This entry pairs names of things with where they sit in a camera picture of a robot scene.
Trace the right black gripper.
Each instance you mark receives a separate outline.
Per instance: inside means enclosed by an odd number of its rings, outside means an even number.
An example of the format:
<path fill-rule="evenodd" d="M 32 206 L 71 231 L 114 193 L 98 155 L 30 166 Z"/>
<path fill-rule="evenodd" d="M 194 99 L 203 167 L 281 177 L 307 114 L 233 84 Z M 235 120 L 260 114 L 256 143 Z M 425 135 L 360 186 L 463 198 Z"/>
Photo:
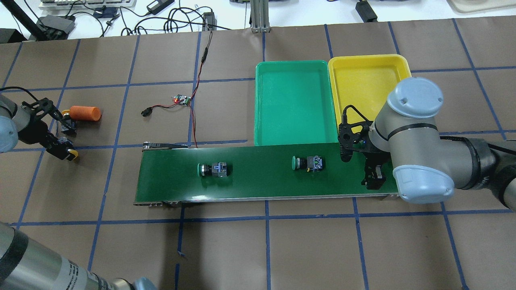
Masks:
<path fill-rule="evenodd" d="M 382 166 L 390 159 L 390 155 L 365 155 L 364 172 L 365 176 L 361 182 L 368 190 L 380 189 L 386 181 Z"/>

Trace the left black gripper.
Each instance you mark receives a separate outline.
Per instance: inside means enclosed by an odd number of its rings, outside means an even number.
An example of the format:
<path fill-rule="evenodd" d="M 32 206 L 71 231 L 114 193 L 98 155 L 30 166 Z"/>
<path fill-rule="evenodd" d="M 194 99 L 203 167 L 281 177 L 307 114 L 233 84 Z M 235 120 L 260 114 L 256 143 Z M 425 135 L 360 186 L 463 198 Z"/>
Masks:
<path fill-rule="evenodd" d="M 26 144 L 38 143 L 48 153 L 65 160 L 69 158 L 69 147 L 61 143 L 59 139 L 48 130 L 48 125 L 42 120 L 35 120 L 29 114 L 16 115 L 16 129 L 18 140 Z"/>

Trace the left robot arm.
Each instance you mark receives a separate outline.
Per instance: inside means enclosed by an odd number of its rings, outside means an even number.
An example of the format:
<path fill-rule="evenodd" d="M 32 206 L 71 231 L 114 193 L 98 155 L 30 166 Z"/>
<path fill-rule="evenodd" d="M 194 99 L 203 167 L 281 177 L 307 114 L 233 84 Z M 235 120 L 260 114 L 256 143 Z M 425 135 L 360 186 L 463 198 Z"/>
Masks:
<path fill-rule="evenodd" d="M 18 141 L 38 143 L 60 160 L 79 155 L 68 140 L 60 140 L 48 130 L 46 115 L 66 124 L 63 115 L 47 98 L 18 105 L 1 96 L 1 152 L 12 150 Z M 129 282 L 108 281 L 28 237 L 24 232 L 1 223 L 2 290 L 154 290 L 146 277 Z"/>

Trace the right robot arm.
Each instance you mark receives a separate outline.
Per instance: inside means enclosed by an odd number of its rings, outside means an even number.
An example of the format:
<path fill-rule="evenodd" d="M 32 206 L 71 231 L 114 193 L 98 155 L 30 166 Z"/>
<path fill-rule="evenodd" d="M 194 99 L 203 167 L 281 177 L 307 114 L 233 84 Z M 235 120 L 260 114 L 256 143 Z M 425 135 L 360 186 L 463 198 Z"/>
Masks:
<path fill-rule="evenodd" d="M 439 203 L 456 189 L 488 189 L 515 210 L 515 141 L 441 136 L 435 116 L 444 103 L 441 89 L 426 78 L 400 81 L 372 123 L 369 139 L 389 153 L 400 198 Z"/>

